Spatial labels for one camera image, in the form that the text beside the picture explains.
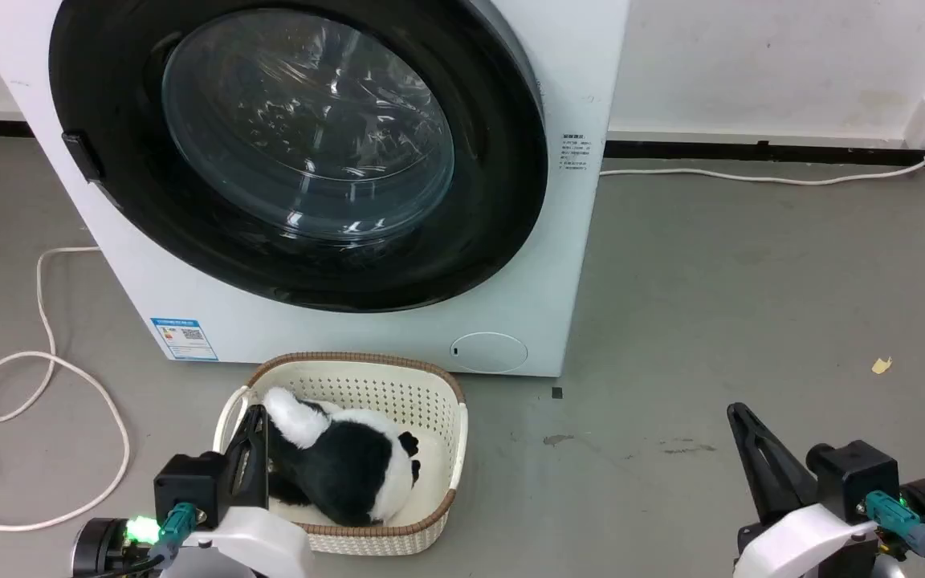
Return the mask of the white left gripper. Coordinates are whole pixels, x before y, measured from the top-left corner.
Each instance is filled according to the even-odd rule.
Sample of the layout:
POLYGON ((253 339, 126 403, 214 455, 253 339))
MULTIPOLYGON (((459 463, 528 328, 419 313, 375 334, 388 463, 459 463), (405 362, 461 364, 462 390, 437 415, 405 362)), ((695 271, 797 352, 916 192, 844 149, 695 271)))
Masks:
POLYGON ((191 533, 161 577, 315 577, 306 531, 268 511, 268 424, 253 404, 225 451, 230 508, 216 529, 191 533))

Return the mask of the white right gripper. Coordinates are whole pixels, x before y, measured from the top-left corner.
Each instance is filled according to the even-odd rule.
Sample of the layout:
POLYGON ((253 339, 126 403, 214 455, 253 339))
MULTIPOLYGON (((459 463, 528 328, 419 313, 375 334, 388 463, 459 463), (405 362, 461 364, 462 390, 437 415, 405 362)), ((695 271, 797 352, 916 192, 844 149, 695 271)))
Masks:
POLYGON ((775 523, 746 546, 735 577, 801 577, 876 531, 873 520, 848 524, 815 504, 815 477, 745 403, 731 403, 727 418, 760 522, 775 523))

